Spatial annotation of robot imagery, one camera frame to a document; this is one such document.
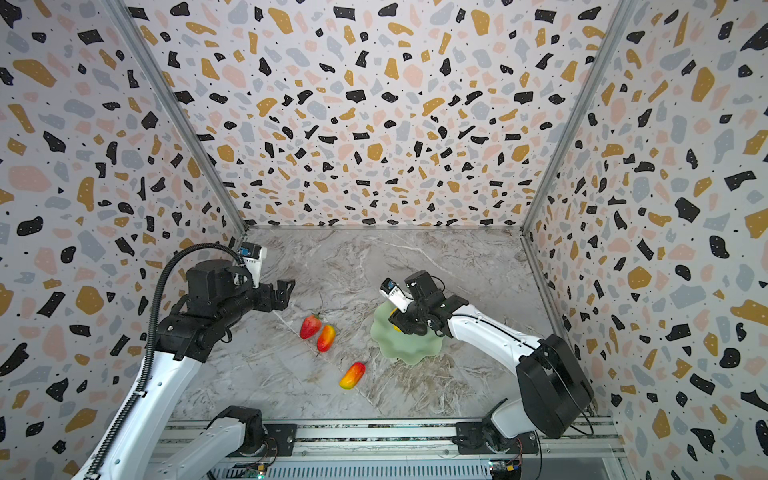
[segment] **black cable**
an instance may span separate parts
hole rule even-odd
[[[440,289],[441,292],[445,292],[445,282],[442,281],[442,278],[439,276],[430,275],[432,278],[436,278],[437,280],[440,280],[440,283],[442,283],[442,288]]]
[[[155,288],[154,296],[152,297],[152,306],[149,312],[149,326],[147,328],[147,346],[145,347],[147,353],[144,355],[144,363],[141,368],[141,373],[139,374],[139,378],[136,381],[136,389],[134,389],[134,391],[131,393],[131,397],[126,401],[123,408],[120,409],[120,412],[118,412],[114,423],[112,423],[107,433],[104,434],[104,442],[101,443],[101,446],[96,451],[94,459],[91,462],[91,465],[88,467],[88,471],[86,472],[86,475],[88,475],[90,478],[93,478],[94,475],[97,474],[98,469],[100,469],[104,464],[104,459],[109,453],[112,442],[114,442],[115,438],[117,438],[118,433],[120,432],[120,428],[122,428],[123,423],[125,422],[125,419],[131,413],[134,405],[136,405],[136,401],[144,396],[147,384],[149,383],[150,374],[152,373],[152,363],[154,362],[154,348],[157,344],[157,318],[160,316],[160,303],[163,301],[163,291],[165,290],[165,284],[170,277],[170,273],[182,258],[192,252],[206,248],[221,250],[225,253],[228,253],[234,257],[234,259],[240,265],[244,265],[242,255],[225,245],[221,245],[220,243],[198,243],[192,247],[185,248],[181,252],[178,252],[173,257],[171,257],[171,259],[165,265],[165,268],[163,268],[163,271],[160,274],[160,278],[157,279],[157,287]]]
[[[536,475],[534,480],[538,480],[539,477],[541,477],[541,469],[544,467],[544,454],[541,453],[541,440],[538,437],[538,432],[534,430],[534,434],[536,435],[536,443],[538,444],[538,475]]]

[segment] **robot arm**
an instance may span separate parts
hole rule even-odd
[[[406,278],[407,295],[391,279],[380,293],[397,306],[389,321],[408,335],[450,336],[487,353],[518,377],[521,398],[503,402],[490,414],[495,432],[512,439],[541,430],[560,438],[594,399],[589,382],[568,344],[556,335],[526,335],[484,315],[460,296],[445,297],[424,270]],[[503,444],[498,438],[497,444]]]
[[[158,470],[146,472],[181,393],[214,345],[225,336],[231,339],[230,328],[245,313],[287,307],[296,281],[277,280],[276,289],[272,284],[259,283],[266,248],[243,243],[240,254],[244,266],[234,266],[229,260],[205,260],[187,271],[189,293],[157,325],[150,380],[141,388],[140,378],[136,378],[107,433],[75,480],[197,480],[200,472],[206,472],[231,452],[252,455],[264,448],[266,434],[260,412],[231,406],[200,438]],[[187,310],[181,312],[185,304]],[[149,355],[142,361],[142,371],[150,361]]]

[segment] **patterned wall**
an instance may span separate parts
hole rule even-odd
[[[638,7],[531,239],[637,477],[768,478],[768,4]]]
[[[101,4],[0,15],[0,478],[69,478],[139,369],[167,258],[233,229]]]
[[[250,224],[520,223],[612,2],[131,0]]]

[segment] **fake fruit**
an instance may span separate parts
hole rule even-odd
[[[299,336],[306,340],[315,333],[318,333],[321,326],[323,326],[323,324],[317,319],[317,317],[310,315],[305,318],[304,323],[301,324],[301,331],[299,332]]]
[[[349,367],[349,370],[346,371],[346,375],[341,378],[339,386],[345,390],[354,388],[354,386],[357,385],[357,382],[360,381],[365,372],[366,366],[364,364],[360,362],[355,363]]]
[[[333,328],[331,325],[326,325],[323,327],[323,331],[320,333],[320,336],[317,337],[317,349],[320,352],[327,352],[329,348],[331,348],[331,345],[333,345],[333,340],[336,338],[336,329]]]

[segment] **marble tabletop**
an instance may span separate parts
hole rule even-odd
[[[524,333],[552,328],[516,230],[264,229],[249,241],[267,248],[262,282],[296,279],[283,312],[250,313],[219,343],[181,396],[172,419],[212,419],[229,405],[262,410],[265,419],[483,416],[519,397],[517,379],[467,343],[446,338],[438,356],[415,366],[381,355],[370,337],[386,277],[417,270],[445,281],[483,313]],[[336,327],[330,351],[298,336],[319,313]],[[357,387],[339,381],[366,364]]]

